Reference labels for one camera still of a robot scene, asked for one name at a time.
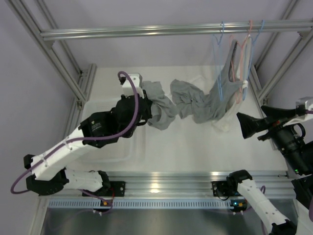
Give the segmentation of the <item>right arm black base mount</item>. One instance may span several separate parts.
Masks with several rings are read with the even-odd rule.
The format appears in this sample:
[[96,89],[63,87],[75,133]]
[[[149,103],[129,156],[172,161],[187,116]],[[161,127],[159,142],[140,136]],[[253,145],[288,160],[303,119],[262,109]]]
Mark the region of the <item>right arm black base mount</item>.
[[236,196],[236,192],[227,183],[227,181],[212,181],[211,185],[212,185],[213,195],[215,197],[226,198],[226,197]]

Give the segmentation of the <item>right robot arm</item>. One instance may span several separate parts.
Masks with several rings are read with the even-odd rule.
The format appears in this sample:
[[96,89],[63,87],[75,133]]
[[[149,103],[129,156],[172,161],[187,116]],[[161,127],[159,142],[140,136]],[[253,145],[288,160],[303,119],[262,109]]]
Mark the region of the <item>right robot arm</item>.
[[[261,185],[247,170],[231,172],[227,188],[231,195],[245,199],[263,223],[268,235],[311,235],[313,233],[313,143],[306,143],[303,123],[313,118],[312,105],[298,105],[294,109],[262,106],[264,118],[237,113],[244,139],[263,132],[260,141],[271,140],[298,176],[291,179],[266,178],[269,187]],[[284,215],[272,198],[294,199],[297,219]]]

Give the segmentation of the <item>pink wire hanger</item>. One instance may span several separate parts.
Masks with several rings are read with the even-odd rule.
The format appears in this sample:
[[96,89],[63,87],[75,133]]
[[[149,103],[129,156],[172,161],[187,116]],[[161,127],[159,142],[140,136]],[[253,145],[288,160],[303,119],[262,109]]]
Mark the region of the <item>pink wire hanger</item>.
[[242,86],[232,96],[232,105],[239,105],[246,98],[248,90],[248,75],[253,56],[253,38],[251,37],[252,26],[253,21],[249,20],[249,28],[246,37],[241,43],[235,39],[233,35],[229,36],[229,45],[231,45],[232,42],[235,42],[235,48],[239,50],[239,54],[235,54],[235,58],[231,60],[231,81],[242,82]]

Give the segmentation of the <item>grey tank top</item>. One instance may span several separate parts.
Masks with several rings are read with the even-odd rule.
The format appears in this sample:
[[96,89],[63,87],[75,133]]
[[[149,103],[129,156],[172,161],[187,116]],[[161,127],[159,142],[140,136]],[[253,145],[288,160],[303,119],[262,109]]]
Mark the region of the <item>grey tank top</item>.
[[237,78],[233,81],[234,75],[232,74],[231,62],[236,54],[237,45],[237,41],[232,40],[224,67],[218,75],[218,80],[209,92],[209,121],[219,120],[225,115],[229,100],[243,85],[243,81]]
[[160,82],[144,81],[142,88],[152,101],[152,117],[148,119],[148,125],[161,131],[166,130],[178,114],[176,105],[166,96]]

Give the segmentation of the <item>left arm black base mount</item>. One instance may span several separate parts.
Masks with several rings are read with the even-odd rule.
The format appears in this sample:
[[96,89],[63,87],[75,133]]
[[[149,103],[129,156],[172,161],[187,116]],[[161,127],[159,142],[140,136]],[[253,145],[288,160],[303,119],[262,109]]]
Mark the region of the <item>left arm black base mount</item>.
[[86,192],[98,197],[124,197],[125,186],[125,181],[110,181],[109,183],[104,183],[104,185],[95,192],[88,190],[86,190]]

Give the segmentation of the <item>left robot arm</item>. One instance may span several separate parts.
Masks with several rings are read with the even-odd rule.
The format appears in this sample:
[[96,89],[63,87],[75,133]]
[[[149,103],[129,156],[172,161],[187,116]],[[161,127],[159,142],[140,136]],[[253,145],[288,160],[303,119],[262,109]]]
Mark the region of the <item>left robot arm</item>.
[[27,190],[40,196],[64,189],[78,189],[88,196],[108,194],[111,183],[106,172],[72,170],[68,164],[120,138],[131,138],[152,117],[151,105],[145,91],[143,96],[122,95],[110,111],[91,114],[56,147],[37,156],[26,155],[24,167],[31,173],[25,180]]

